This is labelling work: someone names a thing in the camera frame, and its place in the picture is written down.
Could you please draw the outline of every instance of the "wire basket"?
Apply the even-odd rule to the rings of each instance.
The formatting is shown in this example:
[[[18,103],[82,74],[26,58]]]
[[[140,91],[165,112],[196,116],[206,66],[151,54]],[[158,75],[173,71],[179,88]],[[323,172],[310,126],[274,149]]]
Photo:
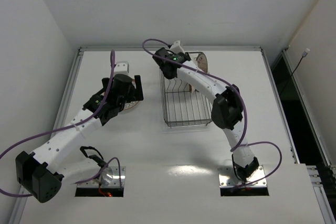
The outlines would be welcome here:
[[[204,95],[190,92],[187,82],[168,80],[160,70],[160,86],[164,122],[169,127],[206,126],[211,120],[211,104]]]

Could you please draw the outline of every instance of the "aluminum frame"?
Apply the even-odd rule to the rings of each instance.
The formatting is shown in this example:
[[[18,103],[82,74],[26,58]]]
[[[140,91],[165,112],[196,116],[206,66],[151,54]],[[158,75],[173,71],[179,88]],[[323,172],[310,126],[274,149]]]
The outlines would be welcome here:
[[[276,87],[275,82],[274,82],[274,78],[273,78],[273,75],[272,75],[272,72],[271,72],[270,65],[268,63],[266,54],[263,50],[261,50],[261,54],[262,54],[263,59],[264,59],[264,63],[265,63],[265,67],[266,67],[266,70],[267,70],[267,73],[268,73],[269,81],[271,82],[271,86],[272,86],[272,89],[273,89],[273,94],[274,94],[274,96],[277,100],[277,105],[278,105],[279,111],[281,112],[281,117],[282,117],[283,124],[286,127],[287,136],[288,136],[289,143],[290,143],[290,146],[291,146],[290,150],[293,153],[293,158],[294,158],[295,163],[300,164],[299,156],[298,156],[298,153],[295,149],[295,145],[294,145],[292,135],[290,134],[290,130],[289,130],[289,126],[288,126],[288,123],[287,123],[287,120],[286,120],[285,112],[283,111],[283,108],[282,108],[282,105],[281,105],[280,96],[279,96],[277,87]]]
[[[284,61],[285,61],[285,64],[287,66],[287,68],[289,69],[289,71],[293,71],[289,61],[288,61],[288,54],[285,50],[282,51],[282,57],[284,58]],[[314,135],[314,138],[317,140],[316,141],[316,144],[319,148],[319,151],[321,153],[321,156],[322,156],[322,159],[323,159],[323,162],[324,162],[324,165],[325,166],[330,166],[331,163],[330,163],[330,160],[328,158],[328,155],[327,155],[327,152],[326,152],[326,149],[324,148],[323,144],[322,144],[322,140],[321,140],[321,134],[318,130],[318,127],[316,126],[315,123],[313,123],[313,121],[315,120],[315,118],[312,116],[312,113],[310,112],[310,110],[307,108],[307,103],[305,102],[305,99],[304,99],[304,96],[302,95],[303,94],[303,91],[302,91],[302,88],[301,88],[301,85],[300,85],[300,81],[298,80],[298,76],[297,76],[297,73],[295,72],[293,75],[292,75],[292,81],[294,83],[294,86],[295,86],[295,89],[296,89],[296,92],[298,93],[298,96],[299,96],[299,99],[300,99],[300,102],[302,104],[302,107],[303,107],[303,110],[305,112],[305,115],[307,117],[307,120],[308,120],[308,123],[309,123],[309,126],[310,128],[312,129],[312,132],[313,132],[313,135]]]
[[[324,191],[322,181],[316,166],[307,165],[307,171],[314,189],[316,199],[319,203],[324,222],[326,224],[336,224],[335,217],[328,202],[326,192]]]

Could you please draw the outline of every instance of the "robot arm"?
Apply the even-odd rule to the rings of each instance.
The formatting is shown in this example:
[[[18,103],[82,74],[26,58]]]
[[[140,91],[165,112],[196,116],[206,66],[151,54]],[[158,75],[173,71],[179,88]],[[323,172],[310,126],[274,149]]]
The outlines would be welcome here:
[[[179,44],[177,45],[177,43],[174,43],[170,47],[170,51],[174,54],[161,48],[155,54],[161,56],[162,59],[153,57],[164,76],[167,79],[179,78],[205,95],[213,105],[211,113],[213,122],[223,130],[231,148],[236,146],[242,135],[244,124],[242,122],[243,108],[235,92],[229,87],[224,86],[223,83],[217,82],[199,72],[191,71],[187,68],[182,68],[165,61],[164,58],[167,58],[194,69],[198,69],[190,56],[187,53],[184,53]],[[244,139],[240,145],[242,147],[233,151],[234,165],[237,170],[237,176],[246,182],[247,178],[258,168],[259,163],[250,147],[247,146],[246,139]]]
[[[140,76],[135,76],[134,79],[135,87],[132,78],[124,74],[116,74],[106,102],[99,113],[89,121],[78,126],[75,125],[91,116],[102,102],[109,78],[102,79],[103,88],[83,105],[83,109],[68,124],[73,124],[73,128],[59,132],[30,154],[23,151],[16,157],[17,180],[38,201],[49,201],[58,193],[62,183],[75,183],[87,178],[87,176],[92,177],[106,164],[99,157],[92,155],[84,162],[60,167],[64,158],[71,151],[78,147],[93,131],[117,116],[124,109],[126,103],[143,100]]]

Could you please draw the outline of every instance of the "white tabletop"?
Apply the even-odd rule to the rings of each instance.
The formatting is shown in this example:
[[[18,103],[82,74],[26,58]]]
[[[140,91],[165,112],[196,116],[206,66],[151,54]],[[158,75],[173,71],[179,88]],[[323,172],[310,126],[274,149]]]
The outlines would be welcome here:
[[[130,74],[141,75],[144,101],[110,120],[83,145],[96,147],[106,159],[117,156],[126,166],[124,197],[75,198],[75,186],[64,187],[45,204],[29,198],[21,223],[323,223],[306,168],[293,162],[261,52],[205,54],[210,72],[240,89],[248,111],[248,141],[272,141],[282,151],[281,169],[267,180],[270,196],[220,197],[216,168],[230,162],[224,133],[213,123],[201,129],[168,128],[155,62],[142,51],[117,51],[117,61],[127,60]],[[101,89],[109,72],[109,52],[84,53],[66,122]],[[275,148],[251,149],[266,172],[276,166]],[[65,162],[82,158],[78,149]],[[188,172],[186,167],[186,172],[176,165],[194,168]]]

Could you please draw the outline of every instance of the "purple wire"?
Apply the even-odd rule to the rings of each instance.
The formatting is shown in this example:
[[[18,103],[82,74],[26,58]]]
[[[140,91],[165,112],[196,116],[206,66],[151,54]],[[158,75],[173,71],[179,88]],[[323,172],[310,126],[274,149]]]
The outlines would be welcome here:
[[[282,152],[281,152],[280,148],[275,143],[272,143],[272,142],[269,142],[269,141],[261,141],[261,142],[250,143],[247,146],[258,145],[258,144],[271,144],[271,145],[273,145],[278,150],[278,152],[279,152],[279,163],[277,164],[277,166],[269,174],[265,175],[264,177],[262,177],[260,179],[257,179],[255,181],[246,183],[246,184],[241,184],[241,185],[235,186],[232,189],[236,189],[236,188],[239,188],[239,187],[252,185],[255,182],[258,182],[258,181],[260,181],[260,180],[262,180],[264,178],[267,178],[267,177],[271,176],[273,173],[275,173],[279,169],[279,167],[280,167],[280,165],[282,163]]]
[[[95,117],[98,114],[98,112],[101,110],[101,108],[103,107],[103,105],[105,104],[106,98],[107,98],[107,96],[109,94],[109,91],[110,91],[110,88],[111,88],[111,85],[112,85],[112,79],[113,79],[113,73],[114,73],[114,63],[115,63],[115,60],[116,60],[115,56],[116,56],[115,51],[111,50],[111,55],[110,55],[110,62],[111,62],[110,80],[109,80],[109,83],[107,85],[107,88],[106,88],[106,91],[105,91],[105,94],[104,94],[104,97],[103,97],[101,103],[99,104],[97,110],[92,115],[90,115],[88,118],[86,118],[83,121],[81,121],[79,123],[76,123],[74,125],[65,126],[65,127],[62,127],[62,128],[54,129],[52,131],[46,131],[46,132],[43,132],[43,133],[31,136],[31,137],[28,137],[28,138],[25,138],[25,139],[23,139],[23,140],[15,143],[15,144],[13,144],[12,146],[8,147],[4,152],[2,152],[0,154],[0,159],[3,158],[3,156],[5,156],[10,150],[12,150],[13,148],[17,147],[20,144],[26,143],[26,142],[28,142],[30,140],[33,140],[33,139],[41,137],[41,136],[49,135],[51,133],[68,130],[68,129],[73,128],[75,126],[78,126],[78,125],[81,125],[83,123],[86,123],[89,120],[91,120],[93,117]],[[23,197],[31,196],[31,194],[22,194],[22,195],[20,195],[20,194],[11,194],[11,193],[8,193],[6,191],[3,191],[1,188],[0,188],[0,193],[3,194],[3,195],[9,196],[9,197],[16,197],[16,198],[23,198]]]
[[[148,41],[157,41],[157,42],[160,42],[160,43],[162,43],[162,44],[165,44],[165,45],[168,46],[168,47],[170,46],[168,43],[166,43],[166,42],[164,42],[164,41],[162,41],[162,40],[159,40],[159,39],[147,39],[147,40],[145,40],[145,41],[142,43],[142,48],[143,48],[143,50],[144,50],[145,52],[149,53],[150,55],[156,57],[156,58],[161,58],[161,56],[158,56],[158,55],[156,55],[156,54],[153,54],[152,52],[150,52],[150,51],[148,51],[148,50],[146,49],[145,44],[146,44]],[[198,71],[198,70],[195,69],[195,68],[186,66],[186,65],[181,64],[181,63],[179,63],[179,62],[176,62],[176,61],[174,61],[174,60],[169,60],[169,59],[166,59],[166,58],[165,58],[164,61],[170,62],[170,63],[172,63],[172,64],[181,66],[181,67],[183,67],[183,68],[186,68],[186,69],[189,69],[189,70],[192,70],[192,71]],[[242,133],[242,135],[241,135],[241,137],[240,137],[238,143],[237,143],[233,148],[231,148],[230,151],[231,151],[231,152],[234,152],[234,151],[235,151],[237,148],[239,148],[239,147],[245,147],[246,145],[242,145],[242,146],[240,145],[240,144],[242,143],[242,141],[243,141],[243,139],[244,139],[244,137],[245,137],[245,135],[246,135],[246,131],[247,131],[247,110],[246,110],[246,106],[245,106],[245,103],[244,103],[244,101],[243,101],[242,96],[241,96],[240,93],[234,88],[234,86],[233,86],[231,83],[227,82],[226,80],[224,80],[224,79],[222,79],[222,78],[219,78],[219,77],[217,77],[217,76],[214,76],[214,75],[212,75],[212,74],[203,72],[203,71],[198,71],[198,72],[199,72],[200,74],[205,75],[205,76],[209,76],[209,77],[212,77],[212,78],[217,79],[217,80],[219,80],[219,81],[222,81],[223,83],[225,83],[225,84],[227,84],[229,87],[231,87],[231,89],[238,95],[239,100],[240,100],[240,102],[241,102],[241,104],[242,104],[242,106],[243,106],[243,112],[244,112],[244,129],[243,129],[243,133]],[[273,173],[275,173],[275,172],[277,171],[277,169],[279,169],[279,167],[280,167],[280,165],[281,165],[281,162],[282,162],[282,152],[281,152],[280,148],[279,148],[275,143],[268,142],[268,141],[262,141],[262,142],[250,143],[250,144],[248,144],[247,146],[252,146],[252,145],[257,145],[257,144],[271,144],[271,145],[273,145],[273,146],[278,150],[279,155],[280,155],[280,159],[279,159],[279,163],[278,163],[278,165],[274,168],[274,170],[272,170],[269,174],[265,175],[263,178],[260,178],[260,179],[258,179],[258,180],[256,180],[256,181],[252,181],[252,182],[249,182],[249,183],[246,183],[246,184],[241,184],[241,185],[235,186],[235,187],[233,187],[233,188],[238,188],[238,187],[241,187],[241,186],[248,186],[248,185],[251,185],[251,184],[253,184],[253,183],[255,183],[255,182],[258,182],[258,181],[260,181],[260,180],[262,180],[262,179],[264,179],[264,178],[269,177],[270,175],[272,175]]]
[[[119,161],[119,159],[118,159],[117,157],[113,157],[113,158],[111,158],[110,160],[108,160],[108,162],[107,162],[107,163],[106,163],[106,164],[99,170],[99,172],[98,172],[97,174],[95,174],[94,176],[92,176],[91,178],[88,178],[88,179],[85,179],[85,180],[78,181],[78,182],[76,182],[75,184],[86,183],[86,182],[88,182],[88,181],[91,181],[91,180],[97,178],[97,177],[103,172],[103,170],[106,169],[106,168],[109,166],[109,164],[111,163],[111,161],[114,160],[114,159],[118,162],[119,185],[120,185],[120,188],[121,188],[122,185],[121,185],[120,161]]]
[[[166,46],[169,47],[169,44],[168,44],[168,43],[166,43],[166,42],[164,42],[164,41],[162,41],[162,40],[159,40],[159,39],[147,39],[147,40],[145,40],[145,41],[142,43],[142,48],[143,48],[143,50],[144,50],[145,52],[149,53],[150,55],[156,57],[156,58],[161,58],[161,56],[158,56],[158,55],[156,55],[156,54],[153,54],[152,52],[148,51],[148,50],[145,48],[145,44],[146,44],[148,41],[157,41],[157,42],[160,42],[160,43],[162,43],[162,44],[165,44]],[[166,59],[166,58],[165,58],[164,61],[170,62],[170,63],[172,63],[172,64],[181,66],[181,67],[183,67],[183,68],[186,68],[186,69],[189,69],[189,70],[192,70],[192,71],[198,71],[199,73],[201,73],[201,74],[203,74],[203,75],[205,75],[205,76],[209,76],[209,77],[211,77],[211,78],[214,78],[214,79],[216,79],[216,80],[219,80],[219,81],[225,83],[226,85],[228,85],[228,86],[229,86],[229,87],[230,87],[230,88],[231,88],[231,89],[238,95],[239,100],[240,100],[240,102],[241,102],[241,105],[243,106],[243,112],[244,112],[244,129],[243,129],[243,133],[241,134],[241,137],[240,137],[238,143],[237,143],[234,147],[232,147],[232,149],[230,150],[231,152],[234,152],[234,151],[240,146],[240,144],[242,143],[242,141],[244,140],[244,137],[245,137],[245,135],[246,135],[246,131],[247,131],[247,110],[246,110],[245,103],[244,103],[244,101],[243,101],[243,99],[242,99],[242,96],[240,95],[240,93],[238,92],[238,90],[236,90],[236,88],[235,88],[231,83],[229,83],[228,81],[226,81],[226,80],[224,80],[224,79],[222,79],[222,78],[220,78],[220,77],[214,76],[214,75],[212,75],[212,74],[210,74],[210,73],[206,73],[206,72],[200,71],[199,69],[195,69],[195,68],[186,66],[186,65],[181,64],[181,63],[179,63],[179,62],[176,62],[176,61],[174,61],[174,60],[169,60],[169,59]]]

